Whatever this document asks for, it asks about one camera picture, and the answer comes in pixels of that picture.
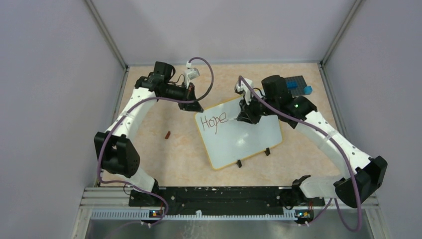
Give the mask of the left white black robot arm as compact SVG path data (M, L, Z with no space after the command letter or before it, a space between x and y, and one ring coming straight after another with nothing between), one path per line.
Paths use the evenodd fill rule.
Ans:
M98 161L97 180L101 184L121 183L131 186L132 196L148 206L166 201L159 195L157 180L142 169L133 138L147 113L158 101L175 102L183 111L201 113L204 109L200 101L213 86L210 84L202 96L196 97L195 85L191 80L200 73L192 67L192 60L187 61L187 68L181 74L181 84L172 81L175 74L173 65L155 62L153 70L135 82L131 96L116 120L94 137Z

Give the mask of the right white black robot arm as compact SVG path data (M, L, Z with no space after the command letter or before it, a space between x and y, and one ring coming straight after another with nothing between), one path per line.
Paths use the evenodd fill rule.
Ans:
M262 117L277 116L292 129L302 133L338 168L340 175L304 176L294 185L292 199L305 205L315 197L333 198L351 208L359 208L383 183L387 161L372 157L349 142L332 127L305 96L292 96L286 80L272 75L261 81L264 95L258 95L252 82L242 76L235 92L242 95L237 121L258 124Z

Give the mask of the yellow framed whiteboard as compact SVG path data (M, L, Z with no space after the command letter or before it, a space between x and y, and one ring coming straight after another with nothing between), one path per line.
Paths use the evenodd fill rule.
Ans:
M194 120L210 165L220 170L283 142L276 116L262 117L258 124L229 120L240 113L241 98L232 98L196 113Z

